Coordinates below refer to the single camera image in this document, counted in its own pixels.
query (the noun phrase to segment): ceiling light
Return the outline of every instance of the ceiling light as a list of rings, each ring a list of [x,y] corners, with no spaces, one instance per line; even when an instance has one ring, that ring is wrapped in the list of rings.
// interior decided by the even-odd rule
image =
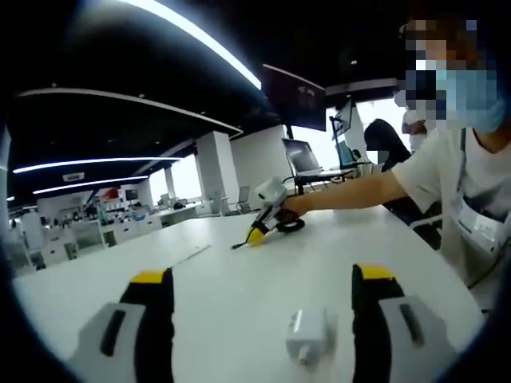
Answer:
[[[25,168],[14,169],[13,173],[24,173],[32,172],[33,170],[56,168],[59,166],[68,165],[82,165],[82,164],[99,164],[102,162],[122,162],[122,161],[179,161],[180,157],[125,157],[125,158],[99,158],[96,160],[76,160],[76,161],[64,161],[64,162],[53,162],[52,164],[41,164],[34,166],[27,166]]]
[[[107,183],[112,183],[112,182],[130,181],[130,180],[142,180],[144,178],[148,178],[148,176],[126,177],[126,178],[116,178],[116,179],[113,179],[113,180],[102,180],[102,181],[84,182],[83,184],[73,184],[73,185],[57,186],[56,188],[36,190],[36,191],[33,191],[32,193],[33,194],[42,194],[42,193],[47,193],[47,192],[56,192],[57,190],[64,190],[64,189],[70,189],[70,188],[79,188],[80,186],[107,184]]]
[[[184,18],[180,14],[169,9],[167,6],[155,2],[153,0],[118,0],[119,2],[126,2],[132,6],[137,6],[142,10],[155,14],[172,23],[174,26],[181,28],[184,32],[190,36],[196,38],[204,45],[206,45],[213,52],[222,57],[228,62],[234,69],[240,72],[247,80],[249,80],[257,89],[261,90],[261,81],[247,69],[236,57],[232,56],[228,50],[226,50],[217,40],[209,36],[201,28]]]

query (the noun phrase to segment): black ceiling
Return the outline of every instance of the black ceiling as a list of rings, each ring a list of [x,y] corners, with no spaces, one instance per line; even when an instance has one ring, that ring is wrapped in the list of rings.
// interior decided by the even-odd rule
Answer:
[[[55,87],[96,89],[173,105],[245,132],[278,121],[264,95],[226,61],[174,25],[128,4],[36,4],[12,12],[10,94]],[[396,77],[404,2],[165,2],[200,26],[259,79],[267,63],[323,87]],[[132,101],[77,94],[11,97],[10,168],[114,156],[159,156],[228,128]],[[141,163],[84,167],[86,180],[131,176]],[[145,174],[152,172],[157,165]],[[62,184],[68,168],[10,175],[10,195]]]

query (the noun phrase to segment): monitor screen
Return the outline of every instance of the monitor screen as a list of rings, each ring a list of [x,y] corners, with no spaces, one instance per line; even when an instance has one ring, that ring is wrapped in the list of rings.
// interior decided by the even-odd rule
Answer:
[[[295,172],[309,172],[311,170],[321,170],[318,161],[311,150],[308,142],[289,140],[283,138],[284,147],[286,148],[287,156],[291,161]]]
[[[279,68],[263,65],[263,91],[282,124],[326,132],[325,89]]]
[[[346,144],[346,141],[339,142],[339,152],[341,156],[341,161],[343,162],[343,165],[351,164],[355,162],[355,158],[353,157],[353,154],[351,153],[350,148]]]
[[[138,193],[136,190],[126,190],[126,200],[133,201],[134,199],[138,199]]]

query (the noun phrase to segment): hand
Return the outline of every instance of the hand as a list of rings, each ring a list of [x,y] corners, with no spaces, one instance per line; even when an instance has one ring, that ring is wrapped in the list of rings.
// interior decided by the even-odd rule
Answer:
[[[298,217],[309,211],[308,202],[305,195],[287,198],[284,201],[283,208],[293,211],[298,215]]]

